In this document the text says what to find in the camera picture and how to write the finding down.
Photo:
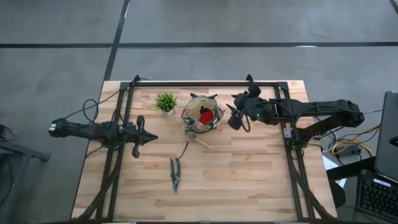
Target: concrete floor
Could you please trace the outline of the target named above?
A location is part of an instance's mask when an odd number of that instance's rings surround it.
[[[0,44],[112,43],[123,0],[0,0]],[[388,0],[132,0],[121,42],[398,41]],[[13,223],[67,220],[87,141],[47,134],[53,119],[98,99],[111,49],[0,49],[0,123],[17,142],[51,152],[33,161]],[[305,80],[313,101],[349,99],[362,111],[397,91],[398,47],[119,49],[111,80]],[[380,113],[346,133],[380,122]],[[73,118],[85,122],[82,117]],[[376,152],[377,138],[368,143]],[[327,147],[327,139],[322,142]],[[357,158],[347,158],[345,163]],[[355,179],[345,190],[354,205]],[[345,220],[366,221],[339,208]]]

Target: pliers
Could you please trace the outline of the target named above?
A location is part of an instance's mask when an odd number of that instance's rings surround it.
[[[170,158],[170,168],[172,170],[170,177],[172,178],[174,192],[177,193],[178,184],[180,183],[181,179],[181,165],[179,158],[175,158],[175,161],[177,163],[177,172],[174,172],[174,162],[173,159]]]

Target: red cloth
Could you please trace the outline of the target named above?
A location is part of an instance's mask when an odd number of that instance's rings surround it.
[[[200,115],[199,122],[202,124],[208,124],[214,118],[212,111],[206,111]]]

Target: wooden table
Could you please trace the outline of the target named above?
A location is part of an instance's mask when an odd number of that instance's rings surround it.
[[[287,82],[291,98],[308,101],[303,81]],[[105,82],[100,100],[118,91],[119,86],[120,82]],[[135,87],[130,120],[136,122],[138,115],[144,115],[145,129],[158,135],[159,139],[141,146],[138,159],[131,156],[133,144],[126,144],[114,221],[296,220],[280,126],[251,122],[252,130],[246,133],[242,129],[235,131],[227,124],[230,111],[226,103],[233,105],[230,95],[246,89],[217,86]],[[275,98],[273,88],[261,89],[260,97]],[[156,94],[163,91],[178,97],[176,113],[171,117],[165,117],[154,106]],[[190,93],[218,94],[216,100],[226,113],[219,128],[200,136],[212,145],[212,149],[206,149],[197,142],[191,142],[188,146],[181,160],[182,180],[175,194],[170,179],[169,158],[179,156],[188,140],[180,115],[191,99]],[[99,106],[97,122],[111,119],[117,98],[116,95]],[[312,123],[312,118],[302,118],[297,126]],[[91,142],[88,152],[98,146],[99,143]],[[101,149],[86,159],[73,217],[81,214],[99,191],[105,158],[106,149]],[[307,147],[304,161],[311,190],[328,212],[336,216],[320,149]],[[300,198],[306,214],[302,193]],[[104,213],[108,211],[107,204],[106,201]]]

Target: black cable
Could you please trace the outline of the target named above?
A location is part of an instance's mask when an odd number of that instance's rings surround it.
[[[4,196],[4,198],[1,200],[0,203],[0,208],[4,205],[4,202],[6,202],[6,199],[8,198],[8,195],[10,194],[10,191],[14,185],[14,174],[12,173],[12,166],[11,166],[11,162],[9,159],[6,160],[6,163],[8,165],[8,169],[9,169],[9,175],[10,175],[10,187],[8,188],[8,191],[6,193],[6,196]]]
[[[90,119],[90,118],[87,116],[87,114],[86,114],[86,110],[87,110],[86,104],[87,104],[88,102],[90,102],[90,101],[94,102],[94,106],[95,106],[95,113],[94,113],[94,118],[93,118],[93,119]],[[83,115],[85,116],[85,118],[89,121],[89,123],[83,125],[82,127],[79,127],[78,130],[80,130],[81,128],[85,128],[85,127],[87,127],[87,126],[89,126],[89,125],[91,125],[91,124],[97,125],[97,124],[95,123],[95,119],[97,119],[97,117],[98,117],[98,112],[100,111],[100,109],[98,108],[98,103],[97,103],[95,100],[93,100],[93,99],[87,99],[87,100],[83,103],[83,109],[81,109],[81,110],[82,110]]]
[[[359,161],[362,160],[362,156],[361,156],[360,153],[357,152],[357,153],[354,153],[354,154],[359,155]],[[339,157],[339,156],[336,156],[336,158],[337,158],[338,162],[339,162],[342,166],[345,166],[345,165],[346,165],[346,164],[343,164],[343,163],[340,161],[340,157]]]
[[[99,147],[99,148],[97,148],[97,149],[92,150],[91,152],[89,152],[89,153],[86,155],[85,158],[87,158],[87,157],[88,157],[89,155],[91,155],[92,153],[94,153],[94,152],[96,152],[96,151],[102,149],[103,147],[104,147],[104,146],[101,146],[101,147]]]
[[[333,135],[333,137],[330,137],[329,135],[330,135],[330,134],[333,134],[333,133],[335,133],[335,132],[337,132],[337,131],[340,131],[340,130],[343,129],[343,128],[344,128],[344,127],[341,126],[341,127],[337,128],[336,130],[330,130],[329,133],[326,133],[326,134],[320,136],[319,138],[317,138],[317,140],[321,140],[321,139],[323,139],[323,138],[326,137],[326,136],[328,136],[329,138],[331,138],[331,139],[333,139],[333,140],[337,140],[337,139],[335,138],[335,135]]]
[[[340,161],[340,157],[339,157],[339,156],[336,156],[336,158],[337,158],[338,162],[339,162],[342,166],[345,166],[345,164],[343,164],[343,163]]]
[[[122,114],[120,113],[120,111],[118,111],[118,113],[119,113],[119,118],[120,118],[120,120],[122,120],[122,122],[124,123],[124,120],[123,120],[123,118],[122,118]]]
[[[333,144],[335,144],[337,142],[337,140],[333,140],[331,143],[329,143],[329,146],[328,146],[328,148],[330,149],[331,148],[331,145]]]
[[[374,137],[376,136],[376,134],[377,134],[377,132],[378,132],[379,130],[380,130],[380,127],[378,127],[378,128],[376,129],[376,131],[374,132],[374,134],[372,135],[372,137],[370,137],[368,140],[361,141],[360,143],[365,143],[365,142],[368,142],[368,141],[372,140],[372,138],[374,138]]]
[[[380,128],[380,126],[379,126],[378,128],[376,128],[376,129],[373,129],[373,130],[370,131],[370,132],[367,132],[367,133],[345,134],[345,135],[343,135],[343,136],[342,136],[341,138],[339,138],[339,139],[350,140],[350,139],[345,139],[344,137],[345,137],[345,136],[351,136],[351,135],[357,136],[357,135],[360,135],[360,134],[369,134],[369,133],[371,133],[371,132],[373,132],[373,131],[375,131],[375,130],[378,130],[379,128]]]
[[[185,143],[184,151],[182,151],[181,156],[179,156],[178,159],[181,159],[181,157],[184,155],[185,151],[187,150],[188,145],[189,145],[189,141],[187,141],[187,143]]]
[[[322,147],[321,145],[319,145],[319,144],[314,144],[314,143],[307,143],[307,144],[309,144],[309,145],[311,145],[311,146],[318,146],[318,147],[321,148],[321,152],[323,152],[323,147]]]
[[[243,125],[243,118],[241,118],[241,125],[242,128],[244,129],[245,132],[249,133],[250,132],[250,122],[249,122],[249,118],[246,114],[244,114],[244,116],[246,117],[246,122],[248,123],[248,128],[246,129],[246,127]]]
[[[304,150],[302,148],[300,148],[300,152],[301,152],[301,158],[304,158],[305,152],[304,152]]]
[[[130,86],[130,83],[132,83],[132,81],[129,82],[128,84],[126,84],[125,87],[123,87],[123,88],[121,88],[120,90],[118,90],[117,92],[113,93],[111,96],[107,97],[107,99],[105,99],[105,100],[103,100],[103,101],[100,101],[100,102],[97,103],[96,105],[98,106],[98,105],[104,103],[105,101],[109,100],[109,99],[112,98],[114,95],[118,94],[119,92],[122,92],[122,91],[126,90],[126,89]],[[71,117],[71,116],[73,116],[73,115],[75,115],[75,114],[77,114],[77,113],[82,112],[83,110],[87,110],[87,109],[93,108],[93,107],[96,106],[96,105],[92,105],[92,106],[89,106],[89,107],[87,107],[87,108],[85,108],[85,109],[82,109],[82,110],[78,110],[78,111],[76,111],[76,112],[73,112],[73,113],[69,114],[68,116],[66,116],[66,117],[64,117],[64,118],[67,119],[67,118],[69,118],[69,117]]]

